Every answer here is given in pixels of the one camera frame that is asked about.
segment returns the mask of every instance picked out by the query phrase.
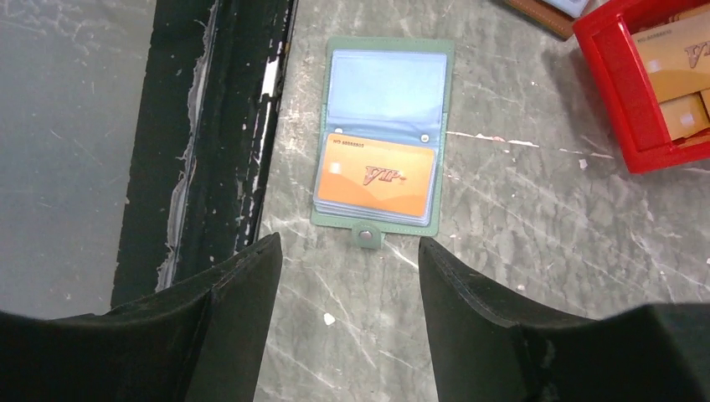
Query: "orange vip card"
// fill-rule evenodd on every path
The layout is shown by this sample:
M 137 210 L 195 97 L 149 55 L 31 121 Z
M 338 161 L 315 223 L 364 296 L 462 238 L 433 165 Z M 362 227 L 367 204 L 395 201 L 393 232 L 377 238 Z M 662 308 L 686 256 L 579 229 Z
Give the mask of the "orange vip card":
M 321 201 L 424 216 L 433 149 L 332 133 L 323 152 Z

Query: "red plastic crate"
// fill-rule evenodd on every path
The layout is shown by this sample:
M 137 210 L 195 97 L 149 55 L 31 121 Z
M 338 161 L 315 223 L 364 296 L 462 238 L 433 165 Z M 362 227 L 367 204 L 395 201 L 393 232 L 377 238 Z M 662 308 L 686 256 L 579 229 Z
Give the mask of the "red plastic crate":
M 710 130 L 671 141 L 632 34 L 710 0 L 611 0 L 574 24 L 632 173 L 710 157 Z

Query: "scratched paint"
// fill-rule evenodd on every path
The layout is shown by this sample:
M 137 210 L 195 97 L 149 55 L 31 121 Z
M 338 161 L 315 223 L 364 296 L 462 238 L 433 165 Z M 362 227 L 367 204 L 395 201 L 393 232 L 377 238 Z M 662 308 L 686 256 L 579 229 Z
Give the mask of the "scratched paint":
M 183 231 L 183 222 L 185 219 L 186 199 L 188 196 L 188 188 L 192 182 L 194 169 L 197 162 L 193 160 L 193 149 L 195 142 L 195 134 L 197 133 L 199 119 L 202 114 L 202 104 L 205 85 L 207 84 L 207 75 L 209 70 L 209 62 L 212 59 L 212 45 L 214 43 L 214 25 L 217 17 L 217 3 L 213 4 L 210 9 L 209 21 L 207 24 L 201 23 L 204 27 L 203 44 L 204 53 L 195 62 L 193 69 L 193 86 L 188 92 L 188 118 L 190 120 L 190 138 L 188 145 L 185 147 L 185 152 L 180 158 L 185 162 L 185 170 L 180 172 L 180 177 L 177 181 L 175 189 L 172 191 L 170 200 L 170 211 L 167 219 L 167 240 L 168 248 L 166 259 L 158 268 L 156 268 L 158 279 L 156 291 L 161 291 L 172 285 L 175 277 L 175 270 L 178 262 L 178 246 L 180 244 L 180 234 Z

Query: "white paint speck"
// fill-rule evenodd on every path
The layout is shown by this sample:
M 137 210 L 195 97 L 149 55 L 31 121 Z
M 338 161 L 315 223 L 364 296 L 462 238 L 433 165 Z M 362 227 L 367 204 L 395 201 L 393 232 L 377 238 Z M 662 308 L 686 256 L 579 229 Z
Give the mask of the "white paint speck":
M 530 141 L 508 140 L 509 144 L 523 145 L 525 147 L 540 148 L 539 145 L 533 144 Z
M 330 327 L 335 322 L 335 317 L 330 312 L 327 312 L 323 314 L 323 321 Z

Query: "card holder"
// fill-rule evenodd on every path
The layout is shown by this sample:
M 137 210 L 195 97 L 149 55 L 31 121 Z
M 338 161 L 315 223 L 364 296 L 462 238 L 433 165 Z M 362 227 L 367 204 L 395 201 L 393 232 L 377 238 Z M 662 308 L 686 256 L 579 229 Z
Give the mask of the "card holder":
M 447 40 L 332 38 L 328 41 L 312 223 L 352 229 L 358 245 L 372 248 L 381 245 L 384 233 L 432 236 L 438 232 L 441 163 L 453 61 L 454 44 Z M 366 147 L 367 151 L 355 148 L 343 151 L 339 148 L 343 144 Z M 424 210 L 419 207 L 422 205 L 419 190 L 414 192 L 417 194 L 414 204 L 407 204 L 406 199 L 410 198 L 405 196 L 397 198 L 405 201 L 393 201 L 384 207 L 378 204 L 381 208 L 363 207 L 367 202 L 333 202 L 342 201 L 341 194 L 347 193 L 346 188 L 353 194 L 362 190 L 362 183 L 353 187 L 360 179 L 355 173 L 343 172 L 343 177 L 349 178 L 347 181 L 338 176 L 339 161 L 354 158 L 361 158 L 358 160 L 361 164 L 367 160 L 373 161 L 371 165 L 382 165 L 382 170 L 357 165 L 365 178 L 363 183 L 368 181 L 365 173 L 372 173 L 371 176 L 377 175 L 373 180 L 378 180 L 372 183 L 381 188 L 425 187 Z M 413 166 L 412 162 L 418 161 L 413 172 L 388 167 L 396 164 L 391 160 L 398 158 L 411 159 L 409 165 L 402 166 Z M 352 171 L 354 167 L 348 164 L 344 168 Z M 321 186 L 324 179 L 327 186 Z M 364 235 L 355 233 L 359 230 Z

